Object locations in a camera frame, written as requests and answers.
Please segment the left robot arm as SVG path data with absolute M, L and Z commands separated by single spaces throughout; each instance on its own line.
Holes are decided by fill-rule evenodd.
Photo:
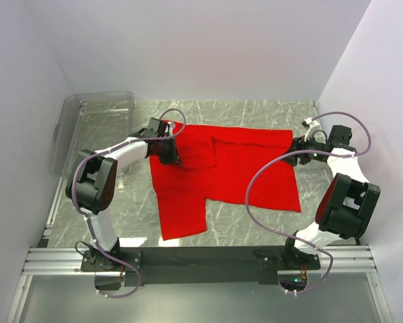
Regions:
M 89 253 L 84 258 L 106 271 L 122 264 L 120 242 L 108 208 L 114 198 L 119 171 L 147 157 L 158 157 L 165 165 L 179 164 L 176 125 L 151 118 L 145 128 L 105 149 L 79 152 L 65 194 L 83 216 L 90 235 Z

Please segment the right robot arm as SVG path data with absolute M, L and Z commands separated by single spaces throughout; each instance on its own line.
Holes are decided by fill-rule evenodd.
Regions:
M 380 197 L 380 187 L 363 175 L 357 150 L 350 146 L 351 129 L 334 125 L 323 143 L 315 139 L 322 132 L 320 125 L 306 125 L 306 134 L 293 139 L 290 152 L 310 150 L 285 159 L 291 166 L 305 165 L 310 161 L 328 164 L 333 179 L 322 198 L 315 220 L 303 230 L 295 232 L 298 238 L 307 240 L 314 247 L 299 240 L 288 238 L 281 252 L 282 263 L 287 268 L 299 269 L 317 263 L 317 247 L 323 248 L 332 242 L 360 238 L 366 231 Z

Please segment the red t shirt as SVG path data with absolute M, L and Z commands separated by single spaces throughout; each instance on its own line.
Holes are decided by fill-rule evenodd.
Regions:
M 290 130 L 176 123 L 180 164 L 149 158 L 164 240 L 207 229 L 206 201 L 242 205 L 257 171 L 291 147 Z

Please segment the clear plastic bin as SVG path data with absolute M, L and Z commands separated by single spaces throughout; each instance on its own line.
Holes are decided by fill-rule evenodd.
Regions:
M 49 172 L 67 177 L 82 149 L 96 151 L 115 145 L 133 131 L 132 92 L 74 94 L 63 102 L 54 130 Z

